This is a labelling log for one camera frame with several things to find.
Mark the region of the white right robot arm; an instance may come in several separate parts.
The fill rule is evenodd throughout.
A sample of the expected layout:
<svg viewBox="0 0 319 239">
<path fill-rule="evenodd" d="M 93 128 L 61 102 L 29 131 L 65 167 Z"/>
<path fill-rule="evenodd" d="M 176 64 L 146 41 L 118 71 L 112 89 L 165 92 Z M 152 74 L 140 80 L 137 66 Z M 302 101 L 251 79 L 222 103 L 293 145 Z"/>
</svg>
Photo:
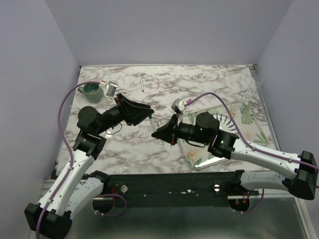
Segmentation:
<svg viewBox="0 0 319 239">
<path fill-rule="evenodd" d="M 241 178 L 231 180 L 229 189 L 235 195 L 246 190 L 278 189 L 305 200 L 315 198 L 319 168 L 312 153 L 286 153 L 253 144 L 238 134 L 221 130 L 219 120 L 209 112 L 198 114 L 194 124 L 180 122 L 174 114 L 152 137 L 171 145 L 178 139 L 201 143 L 216 157 L 266 168 L 266 171 L 244 172 Z"/>
</svg>

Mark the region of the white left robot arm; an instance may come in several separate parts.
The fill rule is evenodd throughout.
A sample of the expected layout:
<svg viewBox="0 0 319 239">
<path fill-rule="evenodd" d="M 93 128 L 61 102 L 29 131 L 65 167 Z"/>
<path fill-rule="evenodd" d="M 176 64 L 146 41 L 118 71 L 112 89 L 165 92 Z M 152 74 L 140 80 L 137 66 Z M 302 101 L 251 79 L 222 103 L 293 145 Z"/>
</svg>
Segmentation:
<svg viewBox="0 0 319 239">
<path fill-rule="evenodd" d="M 38 203 L 30 203 L 25 208 L 25 217 L 36 238 L 63 239 L 68 234 L 73 212 L 66 208 L 77 184 L 107 141 L 100 134 L 122 121 L 136 126 L 154 113 L 151 106 L 131 101 L 122 94 L 117 94 L 114 102 L 116 105 L 102 114 L 92 106 L 79 111 L 77 127 L 80 131 L 73 147 L 68 147 L 69 162 Z"/>
</svg>

